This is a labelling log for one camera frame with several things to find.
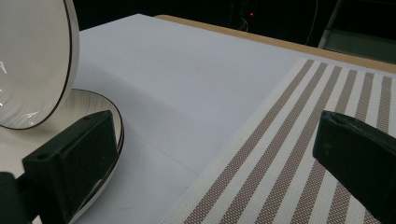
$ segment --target woven placemat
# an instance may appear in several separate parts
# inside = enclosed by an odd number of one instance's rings
[[[163,223],[378,223],[313,157],[320,114],[395,135],[394,78],[299,60]]]

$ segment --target white plate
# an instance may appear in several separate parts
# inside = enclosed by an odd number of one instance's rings
[[[67,97],[78,65],[72,0],[0,0],[0,126],[28,129]]]
[[[113,114],[119,154],[122,150],[124,130],[119,110],[106,97],[81,90],[71,90],[69,96],[53,115],[41,125],[27,130],[0,128],[0,171],[10,172],[18,177],[24,173],[21,160],[31,152],[49,141],[77,120],[99,111],[110,110]],[[100,188],[77,215],[76,220],[99,196],[112,176],[103,180]]]

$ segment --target striped placemat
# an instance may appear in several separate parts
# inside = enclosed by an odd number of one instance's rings
[[[163,223],[378,223],[312,148],[323,110],[394,136],[395,87],[394,78],[299,60]]]

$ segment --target dark background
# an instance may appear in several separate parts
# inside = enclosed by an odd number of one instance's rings
[[[336,0],[74,0],[80,30],[136,13],[148,16],[166,14],[313,47],[318,45],[336,2]],[[396,39],[395,27],[396,0],[345,0],[333,24],[333,28],[336,29],[388,39]]]

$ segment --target table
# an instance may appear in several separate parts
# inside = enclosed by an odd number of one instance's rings
[[[125,143],[76,223],[160,223],[302,57],[396,77],[395,65],[164,15],[81,32],[74,87],[119,108]]]

